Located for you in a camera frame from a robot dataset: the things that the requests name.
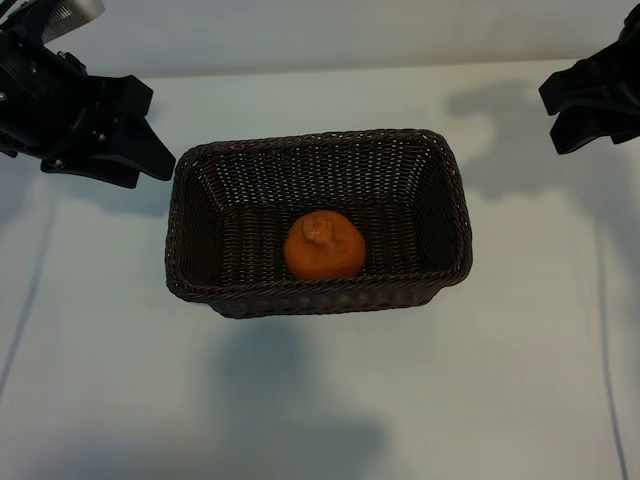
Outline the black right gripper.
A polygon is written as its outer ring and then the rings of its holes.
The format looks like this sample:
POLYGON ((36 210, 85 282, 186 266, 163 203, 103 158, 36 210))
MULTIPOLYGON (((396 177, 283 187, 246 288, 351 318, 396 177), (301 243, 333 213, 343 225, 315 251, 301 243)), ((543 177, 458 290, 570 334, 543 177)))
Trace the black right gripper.
POLYGON ((556 116, 550 136, 566 155, 609 137, 639 137, 639 34, 618 40, 571 68, 553 73, 538 89, 546 113, 556 116))

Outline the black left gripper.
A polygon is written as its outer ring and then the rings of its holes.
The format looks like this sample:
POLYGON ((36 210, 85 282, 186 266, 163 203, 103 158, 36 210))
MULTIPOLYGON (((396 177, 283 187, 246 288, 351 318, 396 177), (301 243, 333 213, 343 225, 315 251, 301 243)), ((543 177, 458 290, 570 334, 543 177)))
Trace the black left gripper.
POLYGON ((42 31, 2 24, 1 152, 43 159, 44 173, 128 189, 142 174, 169 181, 174 155, 136 117, 148 114, 153 90, 132 75, 88 75, 75 57, 45 48, 42 31))

